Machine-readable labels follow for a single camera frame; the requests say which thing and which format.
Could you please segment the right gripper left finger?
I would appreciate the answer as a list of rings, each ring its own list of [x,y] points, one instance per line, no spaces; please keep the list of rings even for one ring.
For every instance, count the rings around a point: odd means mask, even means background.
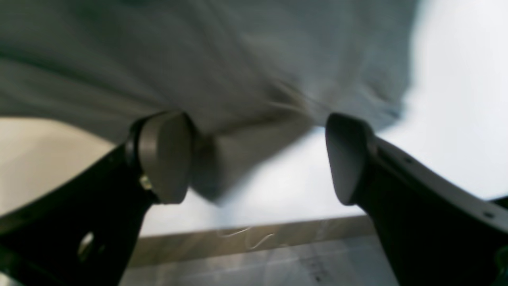
[[[189,187],[193,127],[164,112],[87,170],[1,217],[1,273],[24,286],[116,286],[147,210]]]

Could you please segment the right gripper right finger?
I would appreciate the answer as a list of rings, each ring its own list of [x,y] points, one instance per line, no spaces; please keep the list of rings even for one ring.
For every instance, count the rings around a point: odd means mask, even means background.
[[[475,197],[352,116],[328,117],[325,144],[337,199],[368,215],[401,286],[506,286],[507,197]]]

